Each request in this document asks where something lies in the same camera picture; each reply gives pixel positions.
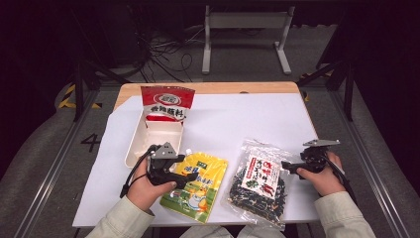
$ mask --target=clear plastic packaging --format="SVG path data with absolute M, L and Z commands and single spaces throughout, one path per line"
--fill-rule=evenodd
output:
M 298 160 L 274 145 L 246 139 L 237 172 L 224 194 L 225 205 L 248 222 L 284 230 L 282 216 L 292 175 L 281 162 Z

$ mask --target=white paper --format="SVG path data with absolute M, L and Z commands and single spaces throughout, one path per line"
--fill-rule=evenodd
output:
M 130 169 L 125 156 L 143 110 L 141 96 L 129 98 L 114 111 L 102 138 L 73 226 L 95 226 L 120 199 Z M 180 153 L 186 149 L 229 161 L 208 224 L 245 223 L 221 205 L 223 194 L 238 167 L 244 139 L 252 138 L 299 154 L 316 132 L 299 93 L 196 94 L 184 121 Z M 318 220 L 313 202 L 318 194 L 307 180 L 293 179 L 285 204 L 285 222 Z M 152 226 L 187 226 L 198 222 L 158 204 Z

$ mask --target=metal frame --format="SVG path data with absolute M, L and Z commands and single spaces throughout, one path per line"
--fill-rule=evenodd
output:
M 284 74 L 291 74 L 291 69 L 284 53 L 284 44 L 293 18 L 294 7 L 289 7 L 288 12 L 210 12 L 210 7 L 206 6 L 205 14 L 205 46 L 203 56 L 202 73 L 210 73 L 211 40 L 210 29 L 227 28 L 279 28 L 281 29 L 281 39 L 274 42 L 278 59 Z

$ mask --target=human hand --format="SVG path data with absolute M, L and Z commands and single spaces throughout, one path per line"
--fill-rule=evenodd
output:
M 149 178 L 144 176 L 147 173 L 147 167 L 148 162 L 144 159 L 136 169 L 133 180 L 141 176 L 143 177 L 132 183 L 127 193 L 127 198 L 143 211 L 149 210 L 158 197 L 176 188 L 175 181 L 153 185 Z
M 340 158 L 336 154 L 327 152 L 327 155 L 331 162 L 336 164 L 340 169 L 342 168 Z M 339 191 L 346 191 L 339 179 L 333 174 L 333 170 L 328 164 L 324 170 L 318 174 L 311 173 L 302 168 L 297 169 L 297 173 L 311 181 L 321 196 L 326 196 Z

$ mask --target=sleeve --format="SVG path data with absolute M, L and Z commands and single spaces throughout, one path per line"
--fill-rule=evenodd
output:
M 124 196 L 87 237 L 142 237 L 154 219 L 153 214 L 142 211 Z
M 318 199 L 315 208 L 327 237 L 375 237 L 346 191 Z

